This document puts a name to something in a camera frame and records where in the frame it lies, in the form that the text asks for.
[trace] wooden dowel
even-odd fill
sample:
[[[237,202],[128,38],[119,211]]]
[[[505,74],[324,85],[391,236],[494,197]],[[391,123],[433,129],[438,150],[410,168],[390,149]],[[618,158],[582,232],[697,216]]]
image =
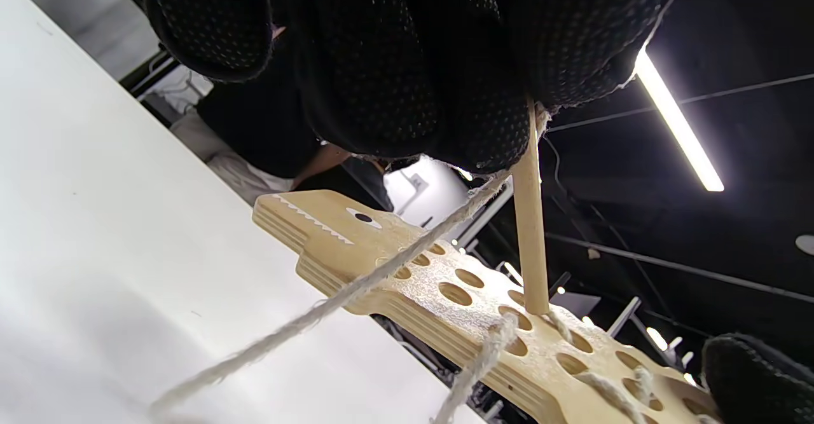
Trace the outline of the wooden dowel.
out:
[[[537,121],[534,105],[529,105],[529,134],[526,154],[512,168],[514,214],[520,246],[520,271],[526,311],[543,315],[549,312],[549,277],[546,267],[546,238],[543,233],[543,203],[540,188],[540,160],[537,155]]]

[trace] gloved hand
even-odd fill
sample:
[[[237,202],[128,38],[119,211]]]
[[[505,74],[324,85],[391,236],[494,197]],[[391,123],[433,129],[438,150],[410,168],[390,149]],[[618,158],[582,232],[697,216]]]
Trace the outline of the gloved hand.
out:
[[[268,0],[146,0],[181,62],[215,79],[261,72]],[[287,0],[309,125],[354,154],[417,154],[488,174],[549,111],[624,85],[671,0]]]
[[[704,377],[725,424],[814,424],[814,374],[758,339],[710,338]]]

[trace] rope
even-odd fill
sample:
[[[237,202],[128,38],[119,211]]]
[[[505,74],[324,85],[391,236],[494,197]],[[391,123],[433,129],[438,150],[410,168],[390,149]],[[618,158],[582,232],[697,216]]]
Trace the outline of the rope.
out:
[[[548,317],[549,320],[551,320],[551,323],[555,325],[562,339],[567,341],[570,345],[573,345],[574,337],[570,334],[570,329],[568,329],[568,326],[565,325],[565,321],[559,317],[557,311],[554,311],[552,308],[551,311],[546,314],[546,317]]]
[[[574,376],[577,380],[582,381],[588,386],[596,389],[603,399],[607,400],[609,404],[627,415],[628,418],[633,421],[633,424],[647,424],[647,421],[645,421],[645,415],[639,411],[636,402],[631,400],[630,397],[625,394],[625,391],[622,390],[622,388],[611,383],[611,381],[607,378],[599,376],[591,371],[581,372],[580,374],[576,374]]]
[[[653,396],[653,374],[643,366],[638,366],[633,370],[633,377],[633,384],[636,387],[633,396],[646,406],[650,406]]]
[[[358,297],[374,289],[380,282],[396,274],[407,262],[410,262],[410,260],[415,259],[416,256],[432,247],[438,239],[447,232],[450,232],[451,229],[463,221],[466,221],[466,219],[471,218],[474,213],[477,213],[486,202],[500,192],[509,174],[511,173],[506,170],[497,172],[490,181],[474,190],[469,200],[448,216],[447,219],[424,233],[415,243],[399,251],[398,254],[387,260],[387,262],[379,265],[369,275],[359,277],[351,284],[344,286],[344,288],[340,289],[331,299],[317,303],[316,306],[311,308],[308,312],[305,312],[305,314],[294,318],[273,332],[273,334],[261,338],[261,340],[248,346],[244,351],[233,355],[232,358],[203,370],[203,372],[195,375],[195,377],[192,377],[190,380],[184,381],[184,383],[165,392],[165,394],[152,404],[152,413],[160,415],[172,409],[172,407],[179,406],[192,395],[195,395],[199,390],[209,385],[220,383],[220,381],[225,380],[226,377],[237,372],[239,369],[261,360],[265,355],[282,345],[282,343],[301,334],[305,329],[316,325],[324,317],[332,314],[332,312],[343,308],[358,299]]]
[[[720,424],[715,418],[711,418],[705,414],[698,415],[698,424]]]
[[[433,424],[450,424],[453,421],[455,410],[466,403],[466,398],[472,392],[478,381],[488,374],[489,370],[497,364],[500,353],[506,348],[506,345],[517,338],[515,328],[517,328],[517,316],[508,312],[503,315],[498,325],[497,331],[492,332],[486,340],[483,341],[483,347],[472,363],[460,370],[460,373],[455,377],[450,394],[447,395],[441,409],[438,410],[436,418],[431,422]]]

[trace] carved teeth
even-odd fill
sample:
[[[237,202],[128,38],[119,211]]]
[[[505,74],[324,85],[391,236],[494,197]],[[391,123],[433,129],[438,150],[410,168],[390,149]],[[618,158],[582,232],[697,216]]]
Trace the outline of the carved teeth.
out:
[[[290,207],[290,209],[295,210],[297,212],[297,214],[300,214],[305,219],[308,219],[309,221],[314,222],[314,224],[316,224],[317,227],[320,227],[320,229],[323,229],[326,232],[331,233],[332,236],[336,236],[338,239],[342,240],[345,244],[349,244],[349,245],[354,244],[354,242],[350,241],[348,238],[344,238],[344,236],[342,236],[339,232],[335,231],[334,229],[331,229],[331,227],[328,227],[327,225],[323,224],[322,222],[318,221],[317,219],[314,219],[314,217],[312,215],[309,215],[309,213],[307,213],[304,210],[300,209],[300,207],[298,207],[295,204],[289,202],[287,199],[283,198],[282,196],[277,195],[276,193],[274,193],[274,195],[272,195],[272,197],[274,197],[276,199],[279,199],[280,201],[282,201],[282,203],[285,203],[288,207]]]

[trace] crocodile-shaped board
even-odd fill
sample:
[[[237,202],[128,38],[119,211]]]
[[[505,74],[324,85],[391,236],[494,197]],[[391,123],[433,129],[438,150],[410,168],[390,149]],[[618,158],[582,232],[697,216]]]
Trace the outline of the crocodile-shaped board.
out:
[[[418,238],[422,230],[392,213],[376,212],[330,191],[282,193],[257,199],[253,219],[300,255],[297,273],[333,296]],[[712,399],[674,369],[551,306],[572,332],[573,345],[544,317],[523,309],[523,288],[477,259],[437,242],[391,279],[346,308],[382,314],[459,366],[478,353],[500,315],[518,317],[518,337],[483,382],[541,424],[630,424],[592,387],[574,378],[587,369],[633,390],[633,369],[654,376],[648,404],[636,401],[649,424],[697,424],[715,418]]]

